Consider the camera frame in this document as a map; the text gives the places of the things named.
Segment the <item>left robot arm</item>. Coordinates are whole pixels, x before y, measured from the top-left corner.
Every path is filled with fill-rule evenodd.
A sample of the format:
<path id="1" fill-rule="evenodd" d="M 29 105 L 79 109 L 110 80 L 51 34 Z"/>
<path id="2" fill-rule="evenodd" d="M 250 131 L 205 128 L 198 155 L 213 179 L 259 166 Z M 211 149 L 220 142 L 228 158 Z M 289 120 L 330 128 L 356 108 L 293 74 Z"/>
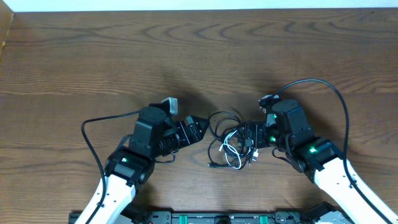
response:
<path id="1" fill-rule="evenodd" d="M 176 112 L 168 102 L 150 104 L 136 114 L 134 132 L 99 166 L 100 182 L 77 223 L 114 223 L 153 173 L 157 158 L 201 141 L 210 125 L 193 115 L 174 121 Z"/>

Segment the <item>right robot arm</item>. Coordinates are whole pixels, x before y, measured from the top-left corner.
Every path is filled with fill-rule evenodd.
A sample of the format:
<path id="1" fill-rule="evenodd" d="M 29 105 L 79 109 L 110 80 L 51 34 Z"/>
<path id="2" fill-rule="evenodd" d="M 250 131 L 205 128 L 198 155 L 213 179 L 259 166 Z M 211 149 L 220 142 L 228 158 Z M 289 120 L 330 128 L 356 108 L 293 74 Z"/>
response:
<path id="1" fill-rule="evenodd" d="M 353 223 L 397 223 L 395 214 L 359 177 L 332 141 L 314 134 L 296 100 L 267 96 L 260 100 L 267 118 L 238 129 L 243 145 L 253 150 L 274 147 L 299 173 L 326 192 Z"/>

